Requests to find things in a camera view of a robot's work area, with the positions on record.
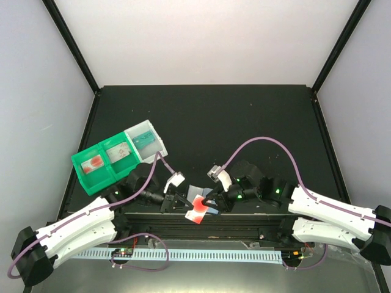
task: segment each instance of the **black post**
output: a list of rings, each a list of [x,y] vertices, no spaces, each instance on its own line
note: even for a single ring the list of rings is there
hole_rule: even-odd
[[[323,65],[323,68],[320,71],[318,78],[316,79],[315,83],[312,86],[313,92],[319,92],[322,84],[324,83],[327,76],[329,75],[331,68],[334,66],[335,61],[337,61],[338,56],[341,54],[343,50],[343,47],[345,47],[346,43],[348,42],[351,34],[353,33],[354,29],[359,23],[362,15],[366,11],[370,2],[371,0],[359,0],[359,2],[357,3],[348,22],[343,28],[342,33],[340,34],[337,42],[335,43],[334,48],[332,48],[332,51],[329,57],[327,58],[326,63]]]
[[[54,0],[42,0],[44,5],[46,6],[46,9],[48,9],[54,23],[56,24],[58,30],[60,31],[62,37],[64,38],[65,42],[68,45],[69,50],[71,51],[73,57],[75,58],[76,62],[78,63],[81,71],[83,72],[84,76],[86,77],[87,82],[89,83],[92,91],[96,94],[99,92],[99,86],[95,79],[92,76],[92,73],[90,71],[90,68],[88,67],[86,61],[83,58],[83,55],[81,54],[79,47],[77,46],[74,38],[72,37],[72,34],[65,23],[64,19],[62,18],[62,15],[60,13],[60,10],[58,9],[56,3]]]

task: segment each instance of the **black tabletop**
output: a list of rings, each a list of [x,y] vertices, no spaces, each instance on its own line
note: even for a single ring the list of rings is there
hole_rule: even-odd
[[[339,199],[320,129],[304,85],[143,85],[103,88],[86,147],[149,119],[163,139],[169,164],[195,186],[213,187],[206,173],[222,165],[244,141],[270,136],[295,157],[309,189]],[[292,164],[279,146],[254,142],[237,156],[268,176],[297,182]],[[161,163],[157,174],[168,178]],[[76,182],[68,212],[89,204]]]

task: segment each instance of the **gray wall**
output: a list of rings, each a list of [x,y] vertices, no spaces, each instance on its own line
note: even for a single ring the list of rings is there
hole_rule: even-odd
[[[319,99],[354,204],[391,207],[391,1],[372,1]],[[391,268],[384,267],[391,287]]]
[[[0,291],[19,230],[54,220],[93,93],[39,0],[0,1]]]

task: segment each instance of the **white backdrop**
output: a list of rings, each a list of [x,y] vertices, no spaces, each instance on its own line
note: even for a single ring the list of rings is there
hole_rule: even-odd
[[[312,86],[357,0],[57,0],[99,86]]]

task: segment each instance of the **purple cable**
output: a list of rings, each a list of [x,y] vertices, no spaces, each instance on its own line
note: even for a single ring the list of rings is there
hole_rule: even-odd
[[[284,267],[286,267],[287,269],[291,269],[291,270],[310,270],[310,269],[314,269],[315,267],[320,266],[326,260],[326,258],[327,258],[327,248],[328,248],[328,245],[325,244],[324,245],[324,253],[323,253],[322,258],[316,264],[313,264],[313,265],[311,265],[309,267],[289,267],[289,266],[287,266],[285,261],[282,261],[282,264],[283,264]]]
[[[163,245],[163,247],[164,247],[164,249],[166,251],[166,261],[164,262],[163,266],[161,266],[161,267],[159,267],[157,269],[146,269],[145,267],[136,267],[136,266],[126,265],[126,264],[122,264],[122,267],[128,267],[130,269],[142,270],[143,272],[160,272],[160,271],[164,270],[166,267],[168,267],[169,266],[169,249],[167,248],[167,246],[163,242],[163,240],[161,240],[156,235],[153,235],[153,234],[150,234],[150,233],[137,233],[135,235],[132,235],[132,236],[120,239],[120,240],[115,240],[115,241],[108,242],[108,244],[120,243],[120,242],[123,242],[123,241],[126,241],[126,240],[130,240],[132,238],[139,237],[139,236],[148,236],[148,237],[152,237],[152,238],[155,238],[156,240],[160,241],[160,243],[162,243],[162,245]],[[111,258],[111,263],[112,263],[113,266],[121,266],[121,265],[116,264],[114,262],[114,255]]]
[[[95,211],[99,211],[100,209],[104,209],[104,208],[111,208],[113,206],[118,206],[120,204],[124,204],[124,203],[127,203],[128,201],[132,200],[133,198],[136,198],[138,195],[140,195],[140,193],[148,186],[149,184],[149,181],[151,180],[152,178],[152,175],[153,175],[153,172],[155,171],[155,167],[156,167],[156,162],[158,161],[158,157],[160,157],[162,159],[162,162],[163,164],[166,166],[166,168],[171,172],[171,174],[175,171],[170,167],[170,165],[166,162],[166,160],[163,159],[163,156],[160,152],[157,152],[155,154],[155,158],[153,160],[153,163],[152,163],[152,168],[151,168],[151,171],[147,177],[147,180],[144,182],[144,185],[135,193],[133,194],[132,196],[124,199],[124,200],[121,200],[121,201],[118,201],[116,203],[112,203],[112,204],[104,204],[102,206],[99,206],[97,208],[93,208],[91,209],[89,212],[95,212]],[[73,218],[65,221],[64,223],[62,223],[61,225],[55,227],[55,229],[51,230],[50,231],[50,234],[52,233],[55,233],[57,232],[59,229],[61,229],[62,227],[68,225],[69,223],[83,217],[87,215],[85,212],[83,212],[82,214],[79,214],[77,216],[74,216]],[[8,271],[7,271],[7,276],[10,278],[10,279],[19,279],[21,278],[20,276],[15,276],[15,275],[12,275],[12,270],[13,268],[16,266],[17,262],[26,254],[27,251],[29,251],[32,247],[34,247],[35,245],[37,245],[39,242],[41,242],[42,240],[44,240],[45,238],[49,237],[49,235],[44,235],[42,236],[41,238],[38,238],[37,240],[33,241],[33,243],[31,243],[30,245],[28,245],[24,250],[21,251],[21,253],[19,253],[19,255],[12,261],[10,267],[8,268]]]
[[[285,145],[283,145],[282,143],[280,143],[278,140],[276,139],[272,139],[271,137],[267,137],[267,136],[259,136],[259,137],[254,137],[252,139],[249,139],[247,142],[244,142],[242,143],[241,146],[238,147],[238,149],[232,154],[232,156],[228,159],[228,161],[220,168],[220,170],[218,172],[216,172],[216,175],[220,174],[220,172],[222,172],[225,168],[227,168],[227,166],[229,165],[229,163],[231,163],[231,161],[236,157],[236,155],[246,146],[248,145],[249,143],[252,143],[256,140],[268,140],[270,142],[274,142],[275,144],[277,144],[278,146],[280,146],[284,152],[287,153],[288,157],[290,158],[292,164],[293,164],[293,168],[294,168],[294,171],[296,173],[296,176],[298,177],[298,181],[299,181],[299,184],[300,186],[303,188],[305,194],[307,194],[309,196],[309,198],[313,199],[313,200],[317,200],[317,197],[313,196],[308,190],[307,188],[305,187],[304,183],[303,183],[303,180],[301,179],[301,175],[300,175],[300,172],[299,172],[299,168],[298,168],[298,165],[296,163],[296,161],[294,160],[294,157],[292,156],[291,152],[288,150],[288,148],[286,148]],[[360,217],[362,216],[362,214],[359,214],[358,212],[353,212],[353,211],[350,211],[348,209],[344,209],[344,208],[341,208],[339,206],[336,206],[332,203],[328,203],[326,201],[323,201],[323,200],[320,200],[319,203],[321,204],[324,204],[325,206],[328,206],[330,208],[333,208],[333,209],[337,209],[339,211],[342,211],[342,212],[345,212],[345,213],[348,213],[348,214],[351,214],[351,215],[354,215],[356,217]],[[388,227],[391,227],[391,223],[389,222],[386,222],[386,221],[383,221],[383,220],[379,220],[379,219],[376,219],[374,217],[370,217],[370,216],[367,216],[365,215],[364,216],[364,219],[367,219],[367,220],[371,220],[371,221],[374,221],[376,223],[379,223],[379,224],[382,224],[382,225],[385,225],[385,226],[388,226]]]

